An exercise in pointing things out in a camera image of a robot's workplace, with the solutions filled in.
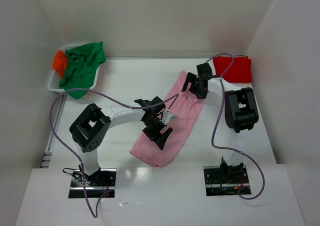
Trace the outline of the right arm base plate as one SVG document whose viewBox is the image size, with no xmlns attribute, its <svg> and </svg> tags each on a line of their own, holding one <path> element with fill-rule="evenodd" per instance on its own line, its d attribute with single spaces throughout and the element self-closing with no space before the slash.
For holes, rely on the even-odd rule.
<svg viewBox="0 0 320 226">
<path fill-rule="evenodd" d="M 250 181 L 247 169 L 244 167 L 241 173 L 228 179 L 223 178 L 222 171 L 219 167 L 204 167 L 204 182 L 206 196 L 229 196 L 237 195 L 241 189 L 241 194 L 251 195 Z"/>
</svg>

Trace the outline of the pink t shirt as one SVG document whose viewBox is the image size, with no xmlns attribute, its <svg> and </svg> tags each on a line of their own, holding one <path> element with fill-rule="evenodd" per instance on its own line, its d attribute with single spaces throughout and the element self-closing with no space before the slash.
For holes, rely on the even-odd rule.
<svg viewBox="0 0 320 226">
<path fill-rule="evenodd" d="M 177 100 L 171 105 L 166 102 L 166 108 L 177 116 L 177 119 L 170 121 L 167 127 L 172 128 L 172 133 L 167 138 L 164 149 L 159 147 L 142 133 L 132 149 L 131 155 L 153 167 L 164 167 L 171 163 L 187 141 L 200 113 L 204 106 L 204 100 L 197 98 L 190 91 L 182 92 L 187 77 L 186 71 L 181 71 L 165 99 L 179 93 Z"/>
</svg>

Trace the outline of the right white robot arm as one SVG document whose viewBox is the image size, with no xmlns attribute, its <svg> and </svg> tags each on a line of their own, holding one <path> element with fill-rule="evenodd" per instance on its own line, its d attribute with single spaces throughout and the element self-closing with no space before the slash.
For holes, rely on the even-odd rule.
<svg viewBox="0 0 320 226">
<path fill-rule="evenodd" d="M 197 74 L 187 73 L 181 91 L 190 91 L 199 99 L 205 99 L 208 93 L 214 93 L 221 97 L 221 106 L 213 128 L 211 144 L 216 149 L 230 150 L 241 154 L 242 152 L 234 147 L 215 145 L 214 140 L 222 116 L 235 136 L 242 137 L 253 129 L 259 120 L 253 89 L 237 87 L 218 75 L 214 75 L 209 63 L 197 65 L 196 69 Z"/>
</svg>

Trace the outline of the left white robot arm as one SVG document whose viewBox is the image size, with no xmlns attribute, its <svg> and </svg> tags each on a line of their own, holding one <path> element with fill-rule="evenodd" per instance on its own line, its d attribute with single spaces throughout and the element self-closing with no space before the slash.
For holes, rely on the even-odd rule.
<svg viewBox="0 0 320 226">
<path fill-rule="evenodd" d="M 169 127 L 164 133 L 161 131 L 170 121 L 176 119 L 177 116 L 166 110 L 163 100 L 158 96 L 151 101 L 134 100 L 128 108 L 111 107 L 106 113 L 95 103 L 89 104 L 69 128 L 82 161 L 79 168 L 84 172 L 86 181 L 91 186 L 97 186 L 102 182 L 97 148 L 110 128 L 129 122 L 143 122 L 143 134 L 147 136 L 147 141 L 153 142 L 163 150 L 173 129 Z"/>
</svg>

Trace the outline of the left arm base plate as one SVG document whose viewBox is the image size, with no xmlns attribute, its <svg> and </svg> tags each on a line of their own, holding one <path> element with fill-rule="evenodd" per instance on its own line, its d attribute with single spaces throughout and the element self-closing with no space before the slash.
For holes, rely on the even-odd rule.
<svg viewBox="0 0 320 226">
<path fill-rule="evenodd" d="M 83 191 L 83 176 L 79 169 L 73 170 L 72 168 L 64 168 L 63 173 L 71 176 L 70 189 L 68 198 L 84 198 Z M 116 185 L 116 169 L 101 169 L 100 174 L 91 181 L 85 179 L 86 193 L 88 198 L 99 198 L 103 195 L 103 198 L 115 197 L 115 185 Z"/>
</svg>

